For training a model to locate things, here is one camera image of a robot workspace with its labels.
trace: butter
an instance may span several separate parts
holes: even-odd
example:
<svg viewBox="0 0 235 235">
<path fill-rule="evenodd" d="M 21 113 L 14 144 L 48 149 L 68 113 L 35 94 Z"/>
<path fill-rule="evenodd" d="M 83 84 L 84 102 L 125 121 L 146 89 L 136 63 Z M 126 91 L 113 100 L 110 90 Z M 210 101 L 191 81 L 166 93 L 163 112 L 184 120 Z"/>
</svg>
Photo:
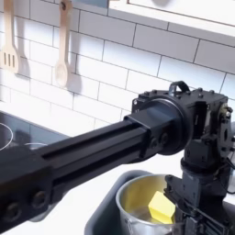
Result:
<svg viewBox="0 0 235 235">
<path fill-rule="evenodd" d="M 163 224 L 173 224 L 175 205 L 161 192 L 157 191 L 149 203 L 151 217 Z"/>
</svg>

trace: wooden spatula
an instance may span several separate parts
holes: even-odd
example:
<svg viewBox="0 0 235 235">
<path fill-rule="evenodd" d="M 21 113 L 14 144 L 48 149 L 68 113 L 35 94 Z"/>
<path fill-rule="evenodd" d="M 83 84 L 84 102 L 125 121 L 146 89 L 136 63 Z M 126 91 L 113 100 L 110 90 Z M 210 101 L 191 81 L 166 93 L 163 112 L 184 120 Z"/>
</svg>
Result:
<svg viewBox="0 0 235 235">
<path fill-rule="evenodd" d="M 69 37 L 70 37 L 70 17 L 73 6 L 71 1 L 62 0 L 61 10 L 61 28 L 60 28 L 60 47 L 59 60 L 55 67 L 55 78 L 59 86 L 64 87 L 67 84 L 70 70 L 68 63 Z"/>
<path fill-rule="evenodd" d="M 14 41 L 14 0 L 4 0 L 4 21 L 6 43 L 1 51 L 1 66 L 3 69 L 18 73 L 19 54 Z"/>
</svg>

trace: tile backsplash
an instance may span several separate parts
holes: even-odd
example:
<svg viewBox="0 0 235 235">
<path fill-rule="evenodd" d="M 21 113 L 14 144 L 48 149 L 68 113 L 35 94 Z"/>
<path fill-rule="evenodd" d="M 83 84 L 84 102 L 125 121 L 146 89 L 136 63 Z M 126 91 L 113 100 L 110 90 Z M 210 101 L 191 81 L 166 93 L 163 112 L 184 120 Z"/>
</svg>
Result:
<svg viewBox="0 0 235 235">
<path fill-rule="evenodd" d="M 5 44 L 0 0 L 0 47 Z M 49 118 L 69 135 L 120 121 L 138 93 L 184 80 L 229 97 L 235 108 L 235 39 L 116 10 L 73 3 L 69 63 L 61 89 L 54 78 L 59 56 L 60 0 L 16 0 L 19 74 L 0 69 L 0 100 L 25 117 Z"/>
</svg>

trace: stovetop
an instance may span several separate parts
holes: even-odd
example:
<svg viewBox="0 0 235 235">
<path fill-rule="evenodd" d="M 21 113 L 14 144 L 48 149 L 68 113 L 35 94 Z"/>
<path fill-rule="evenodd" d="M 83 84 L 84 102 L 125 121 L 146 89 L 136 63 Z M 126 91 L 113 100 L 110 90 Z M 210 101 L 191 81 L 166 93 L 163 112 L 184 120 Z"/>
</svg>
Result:
<svg viewBox="0 0 235 235">
<path fill-rule="evenodd" d="M 68 138 L 61 133 L 0 112 L 0 151 L 22 145 L 35 150 Z"/>
</svg>

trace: stainless steel pot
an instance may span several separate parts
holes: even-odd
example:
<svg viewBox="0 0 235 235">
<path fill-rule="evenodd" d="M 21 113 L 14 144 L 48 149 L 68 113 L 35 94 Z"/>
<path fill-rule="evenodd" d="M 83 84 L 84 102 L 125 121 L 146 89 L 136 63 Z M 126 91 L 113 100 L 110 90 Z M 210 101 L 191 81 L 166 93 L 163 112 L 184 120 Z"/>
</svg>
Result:
<svg viewBox="0 0 235 235">
<path fill-rule="evenodd" d="M 156 191 L 166 187 L 165 175 L 147 175 L 125 183 L 117 192 L 116 201 L 125 235 L 182 234 L 181 224 L 164 225 L 151 217 L 148 205 Z"/>
</svg>

